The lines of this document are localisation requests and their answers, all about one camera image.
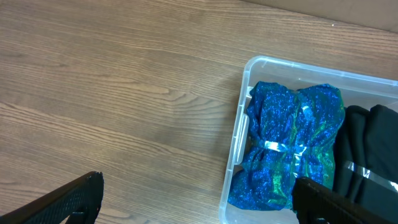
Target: folded clothing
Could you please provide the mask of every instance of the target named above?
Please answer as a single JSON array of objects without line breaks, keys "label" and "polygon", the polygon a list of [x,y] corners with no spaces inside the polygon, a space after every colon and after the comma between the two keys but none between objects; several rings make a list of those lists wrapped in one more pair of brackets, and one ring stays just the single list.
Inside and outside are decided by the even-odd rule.
[{"label": "folded clothing", "polygon": [[370,212],[398,223],[398,192],[347,169],[351,161],[378,176],[398,183],[398,113],[377,105],[370,111],[349,106],[334,145],[333,191]]},{"label": "folded clothing", "polygon": [[345,111],[339,89],[289,90],[259,82],[247,108],[252,146],[232,179],[228,202],[250,210],[292,208],[295,178],[332,188],[333,143]]}]

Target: blue shiny fabric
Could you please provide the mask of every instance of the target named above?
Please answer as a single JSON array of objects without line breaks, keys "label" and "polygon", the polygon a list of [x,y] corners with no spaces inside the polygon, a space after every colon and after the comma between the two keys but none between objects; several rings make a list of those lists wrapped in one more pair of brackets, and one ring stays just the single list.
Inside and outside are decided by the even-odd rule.
[{"label": "blue shiny fabric", "polygon": [[228,202],[249,210],[292,208],[297,177],[333,186],[333,143],[345,111],[339,89],[289,90],[259,82],[247,108],[250,151],[232,179]]}]

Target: brown tabletop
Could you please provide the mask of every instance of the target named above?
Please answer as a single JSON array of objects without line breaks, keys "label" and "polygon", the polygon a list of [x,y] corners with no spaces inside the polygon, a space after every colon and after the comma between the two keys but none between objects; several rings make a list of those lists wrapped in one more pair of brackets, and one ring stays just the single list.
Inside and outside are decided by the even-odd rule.
[{"label": "brown tabletop", "polygon": [[0,0],[0,215],[91,170],[98,223],[218,223],[255,55],[398,80],[398,34],[236,0]]}]

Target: plastic bin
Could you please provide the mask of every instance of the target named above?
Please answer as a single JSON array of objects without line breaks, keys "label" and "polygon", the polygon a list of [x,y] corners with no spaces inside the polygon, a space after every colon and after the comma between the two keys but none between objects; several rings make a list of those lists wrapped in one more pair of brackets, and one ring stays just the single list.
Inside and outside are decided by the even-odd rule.
[{"label": "plastic bin", "polygon": [[247,139],[249,120],[246,107],[251,99],[249,92],[258,81],[277,82],[291,90],[329,83],[340,89],[345,106],[358,105],[370,109],[380,104],[395,111],[398,111],[398,81],[265,56],[254,57],[246,64],[218,216],[223,224],[298,223],[295,213],[288,209],[270,212],[250,211],[241,210],[228,203],[232,176],[241,169],[239,164],[242,162],[243,154],[250,147]]}]

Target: black garment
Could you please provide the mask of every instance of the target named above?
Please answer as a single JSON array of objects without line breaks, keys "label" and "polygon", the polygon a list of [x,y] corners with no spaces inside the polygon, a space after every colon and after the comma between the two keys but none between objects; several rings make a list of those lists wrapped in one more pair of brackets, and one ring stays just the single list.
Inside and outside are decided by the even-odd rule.
[{"label": "black garment", "polygon": [[398,223],[398,193],[345,167],[345,162],[351,161],[398,183],[398,113],[381,105],[370,111],[349,106],[336,137],[334,156],[333,191]]}]

